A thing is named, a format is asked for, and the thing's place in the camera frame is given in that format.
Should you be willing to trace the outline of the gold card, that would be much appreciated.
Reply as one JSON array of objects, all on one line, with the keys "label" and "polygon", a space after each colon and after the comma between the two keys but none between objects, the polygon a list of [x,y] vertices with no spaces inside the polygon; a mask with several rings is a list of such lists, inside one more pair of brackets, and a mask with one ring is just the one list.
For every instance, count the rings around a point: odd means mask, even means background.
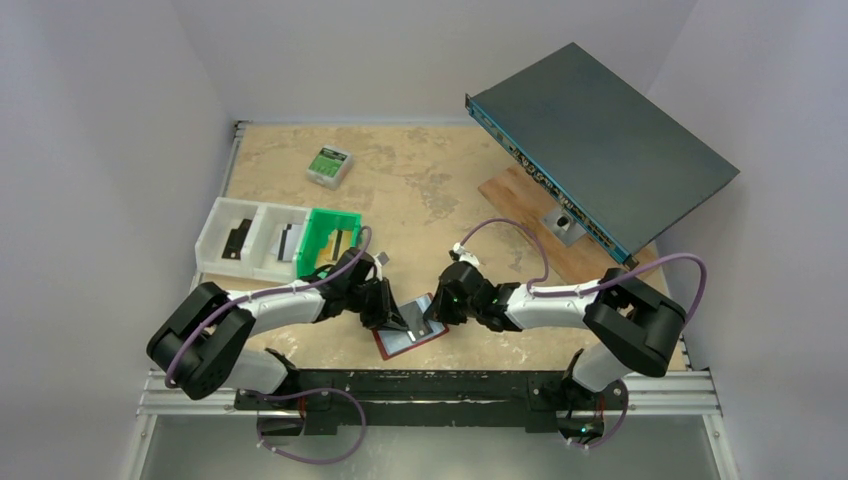
[{"label": "gold card", "polygon": [[341,255],[350,247],[351,238],[351,230],[332,230],[326,239],[325,245],[318,251],[316,263],[323,265],[337,262]]}]

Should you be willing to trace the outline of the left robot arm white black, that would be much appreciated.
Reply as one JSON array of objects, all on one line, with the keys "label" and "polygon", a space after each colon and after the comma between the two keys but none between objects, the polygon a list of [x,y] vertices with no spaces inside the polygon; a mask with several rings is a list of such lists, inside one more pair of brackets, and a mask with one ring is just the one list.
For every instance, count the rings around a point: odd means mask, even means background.
[{"label": "left robot arm white black", "polygon": [[296,367],[273,349],[247,349],[248,339],[344,312],[358,315],[369,330],[407,330],[389,280],[376,270],[371,255],[351,247],[337,263],[280,287],[240,292],[201,283],[151,337],[146,354],[165,372],[167,387],[192,400],[221,387],[286,395],[294,388]]}]

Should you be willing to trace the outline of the white card with black stripe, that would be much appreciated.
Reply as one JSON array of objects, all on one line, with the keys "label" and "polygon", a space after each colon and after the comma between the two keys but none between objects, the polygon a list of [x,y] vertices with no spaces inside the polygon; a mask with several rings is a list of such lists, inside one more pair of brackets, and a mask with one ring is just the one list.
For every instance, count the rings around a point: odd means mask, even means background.
[{"label": "white card with black stripe", "polygon": [[279,235],[276,237],[269,251],[277,262],[286,263],[292,261],[301,229],[301,224],[285,224],[281,228]]}]

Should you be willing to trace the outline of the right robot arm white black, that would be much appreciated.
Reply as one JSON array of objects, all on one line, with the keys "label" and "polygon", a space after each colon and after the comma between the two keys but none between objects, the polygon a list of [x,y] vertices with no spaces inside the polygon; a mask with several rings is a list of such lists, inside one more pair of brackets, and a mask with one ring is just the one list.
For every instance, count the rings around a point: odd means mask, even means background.
[{"label": "right robot arm white black", "polygon": [[455,255],[441,273],[423,317],[449,325],[474,319],[495,332],[585,328],[598,342],[574,358],[567,376],[590,392],[631,372],[664,376],[688,321],[682,306],[637,272],[610,268],[597,280],[562,289],[494,284],[468,255]]}]

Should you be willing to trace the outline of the red card holder wallet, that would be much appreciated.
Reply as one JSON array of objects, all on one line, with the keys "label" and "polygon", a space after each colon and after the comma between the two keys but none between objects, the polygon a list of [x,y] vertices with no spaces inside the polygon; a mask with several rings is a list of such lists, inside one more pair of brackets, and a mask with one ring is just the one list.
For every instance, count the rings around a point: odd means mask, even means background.
[{"label": "red card holder wallet", "polygon": [[410,300],[399,307],[399,311],[403,319],[408,324],[407,331],[398,331],[393,329],[377,329],[373,331],[373,336],[381,358],[386,361],[403,353],[406,353],[414,348],[420,347],[427,342],[440,338],[449,332],[449,327],[440,335],[417,336],[415,334],[415,316],[422,309],[424,311],[431,305],[433,295],[426,293]]}]

